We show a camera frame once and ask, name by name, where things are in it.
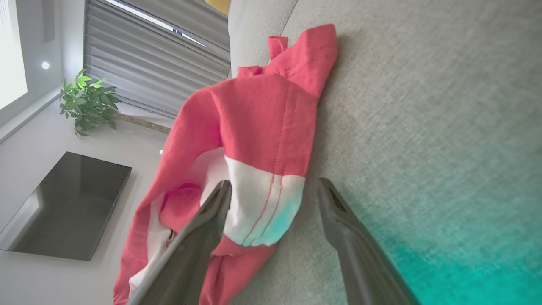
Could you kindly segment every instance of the green leaves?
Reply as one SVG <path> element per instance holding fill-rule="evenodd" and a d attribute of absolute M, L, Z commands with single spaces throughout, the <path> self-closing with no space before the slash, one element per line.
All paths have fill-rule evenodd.
<path fill-rule="evenodd" d="M 88 136 L 87 131 L 99 126 L 117 127 L 111 118 L 112 111 L 118 109 L 115 105 L 118 102 L 114 96 L 115 87 L 102 86 L 105 78 L 88 84 L 92 78 L 84 75 L 85 71 L 83 69 L 77 74 L 74 83 L 68 84 L 64 80 L 60 91 L 64 101 L 60 104 L 60 114 L 75 119 L 74 132 L 78 137 Z"/>
<path fill-rule="evenodd" d="M 99 81 L 93 83 L 93 84 L 90 84 L 89 86 L 90 87 L 95 87 L 95 88 L 103 88 L 102 85 L 100 85 L 102 82 L 104 82 L 106 79 L 105 78 L 102 78 L 100 79 Z"/>
<path fill-rule="evenodd" d="M 100 94 L 101 100 L 106 104 L 111 104 L 111 101 L 109 100 L 109 97 L 105 93 Z"/>

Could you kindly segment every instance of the tv screen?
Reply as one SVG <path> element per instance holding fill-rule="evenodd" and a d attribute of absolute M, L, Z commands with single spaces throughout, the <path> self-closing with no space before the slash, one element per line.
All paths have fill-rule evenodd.
<path fill-rule="evenodd" d="M 0 232 L 0 249 L 90 260 L 131 170 L 65 153 Z"/>

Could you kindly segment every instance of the clothing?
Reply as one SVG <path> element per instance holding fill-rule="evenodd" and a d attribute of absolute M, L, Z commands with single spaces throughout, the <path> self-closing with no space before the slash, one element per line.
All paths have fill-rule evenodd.
<path fill-rule="evenodd" d="M 154 183 L 137 208 L 121 255 L 114 303 L 126 303 L 216 184 L 233 192 L 224 235 L 210 258 L 201 305 L 227 304 L 273 254 L 301 204 L 316 108 L 337 59 L 331 24 L 287 48 L 270 37 L 268 66 L 201 89 L 183 105 Z"/>

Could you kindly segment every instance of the red fabric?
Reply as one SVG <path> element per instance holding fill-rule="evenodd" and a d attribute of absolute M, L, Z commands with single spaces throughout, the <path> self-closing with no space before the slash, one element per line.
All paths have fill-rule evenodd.
<path fill-rule="evenodd" d="M 224 147 L 227 157 L 256 169 L 305 176 L 316 104 L 338 55 L 337 38 L 334 26 L 326 25 L 305 31 L 291 48 L 286 42 L 270 37 L 268 66 L 241 67 L 238 78 L 201 89 L 183 105 L 156 179 L 135 212 L 114 304 L 126 303 L 128 280 L 148 263 L 151 203 L 164 196 L 159 220 L 177 232 L 199 209 L 202 186 L 186 183 L 185 177 L 199 155 Z M 200 304 L 229 303 L 275 249 L 276 244 L 243 247 L 224 235 L 211 257 Z"/>

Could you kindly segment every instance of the stitching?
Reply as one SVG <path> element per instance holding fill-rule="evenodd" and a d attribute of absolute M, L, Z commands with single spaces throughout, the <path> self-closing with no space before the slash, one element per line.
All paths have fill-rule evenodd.
<path fill-rule="evenodd" d="M 282 179 L 283 179 L 283 178 L 284 178 L 284 177 L 280 177 L 279 198 L 278 198 L 277 201 L 276 201 L 276 206 L 275 206 L 275 209 L 273 210 L 273 215 L 271 215 L 271 219 L 270 219 L 269 222 L 267 223 L 266 228 L 263 229 L 263 232 L 262 232 L 262 234 L 260 235 L 259 238 L 262 238 L 262 237 L 263 237 L 263 235 L 264 235 L 265 232 L 267 231 L 267 228 L 268 228 L 269 225 L 271 224 L 271 221 L 273 220 L 273 217 L 275 217 L 276 210 L 277 210 L 277 208 L 279 207 L 279 204 L 280 204 L 280 196 L 282 195 Z"/>
<path fill-rule="evenodd" d="M 258 221 L 260 221 L 260 219 L 262 219 L 262 217 L 263 217 L 263 213 L 265 212 L 266 207 L 267 207 L 267 202 L 269 202 L 269 197 L 271 197 L 271 189 L 273 188 L 273 180 L 275 180 L 275 174 L 273 174 L 273 177 L 271 178 L 271 183 L 269 184 L 269 192 L 267 193 L 266 203 L 263 205 L 263 209 L 262 209 L 262 212 L 260 213 L 260 217 L 258 217 L 258 219 L 256 219 L 256 222 L 254 223 L 254 225 L 252 226 L 252 228 L 248 232 L 248 235 L 244 238 L 243 242 L 241 243 L 242 246 L 244 245 L 244 242 L 247 241 L 247 238 L 252 234 L 252 231 L 256 227 L 256 224 L 258 223 Z"/>
<path fill-rule="evenodd" d="M 254 225 L 252 226 L 252 228 L 248 232 L 248 235 L 244 238 L 241 245 L 244 245 L 244 242 L 247 241 L 248 237 L 250 236 L 250 234 L 252 234 L 252 231 L 254 230 L 254 228 L 256 227 L 258 222 L 262 219 L 263 213 L 265 212 L 266 207 L 267 207 L 267 203 L 269 203 L 269 197 L 271 197 L 271 190 L 273 188 L 273 181 L 275 180 L 276 161 L 277 161 L 277 159 L 279 157 L 280 142 L 282 140 L 282 131 L 284 130 L 284 118 L 286 116 L 286 106 L 288 105 L 288 94 L 289 94 L 289 92 L 287 91 L 286 96 L 285 96 L 284 109 L 282 110 L 282 124 L 281 124 L 280 132 L 279 132 L 279 142 L 278 142 L 278 144 L 276 146 L 275 161 L 273 163 L 273 176 L 271 178 L 271 184 L 269 185 L 269 193 L 267 193 L 266 203 L 263 205 L 263 209 L 262 209 L 262 212 L 260 213 L 260 217 L 258 217 L 256 222 L 254 223 Z"/>
<path fill-rule="evenodd" d="M 297 44 L 297 42 L 296 42 L 296 43 L 293 44 L 291 47 L 284 49 L 284 50 L 283 50 L 280 54 L 278 54 L 276 57 L 278 58 L 279 55 L 282 55 L 283 53 L 286 53 L 286 52 L 290 52 L 290 50 L 291 50 L 291 49 L 294 49 L 295 46 L 297 46 L 297 45 L 298 45 L 298 44 Z M 321 47 L 318 47 L 318 48 L 311 48 L 311 49 L 310 49 L 310 52 L 314 53 L 314 52 L 316 52 L 316 51 L 320 51 L 320 50 L 324 50 L 324 49 L 331 49 L 331 48 L 334 48 L 334 46 L 325 45 L 325 46 L 321 46 Z"/>
<path fill-rule="evenodd" d="M 294 99 L 294 109 L 293 109 L 292 115 L 290 116 L 290 123 L 293 121 L 293 116 L 295 116 L 297 114 L 297 108 L 298 108 L 298 101 L 297 101 L 297 99 Z M 288 152 L 289 152 L 288 143 L 289 143 L 288 141 L 285 141 L 284 151 L 286 152 L 286 154 L 288 154 Z M 263 232 L 260 235 L 260 238 L 262 238 L 263 235 L 265 234 L 265 232 L 267 231 L 267 228 L 269 227 L 269 225 L 273 221 L 273 218 L 275 217 L 276 210 L 279 208 L 280 198 L 281 198 L 281 195 L 282 195 L 282 188 L 283 188 L 282 179 L 284 178 L 285 169 L 286 169 L 286 162 L 284 162 L 283 165 L 282 165 L 282 172 L 281 172 L 282 176 L 280 177 L 279 198 L 278 198 L 278 200 L 276 202 L 275 210 L 273 210 L 273 214 L 271 215 L 271 218 L 270 218 L 269 222 L 267 222 L 266 227 L 263 229 Z"/>
<path fill-rule="evenodd" d="M 302 63 L 302 64 L 300 64 L 298 66 L 290 67 L 290 68 L 284 69 L 284 70 L 280 70 L 279 73 L 287 73 L 287 72 L 290 72 L 291 70 L 293 70 L 294 68 L 299 67 L 299 69 L 296 69 L 294 72 L 290 72 L 289 76 L 293 76 L 297 72 L 299 72 L 299 71 L 301 71 L 303 69 L 306 69 L 307 67 L 305 67 L 305 65 L 307 65 L 307 64 L 309 64 L 309 63 L 311 63 L 313 61 L 317 61 L 317 60 L 324 59 L 324 58 L 333 58 L 333 57 L 335 57 L 335 55 L 326 55 L 326 56 L 320 56 L 320 57 L 317 57 L 317 58 L 313 58 L 313 59 L 311 59 L 309 61 L 306 61 L 306 62 L 304 62 L 304 63 Z"/>

